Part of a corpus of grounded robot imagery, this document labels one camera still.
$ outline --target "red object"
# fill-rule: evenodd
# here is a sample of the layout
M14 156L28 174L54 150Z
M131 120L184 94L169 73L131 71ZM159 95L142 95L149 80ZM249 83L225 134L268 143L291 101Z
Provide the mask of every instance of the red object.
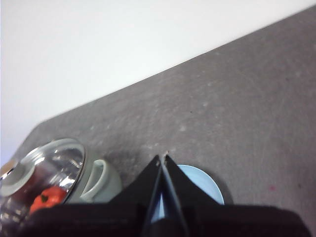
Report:
M67 192L57 186L45 189L38 195L30 208L30 214L41 208L48 208L60 204L65 198Z
M271 186L269 187L269 189L270 189L270 191L274 191L274 190L276 190L276 187L275 187L274 185L271 185Z

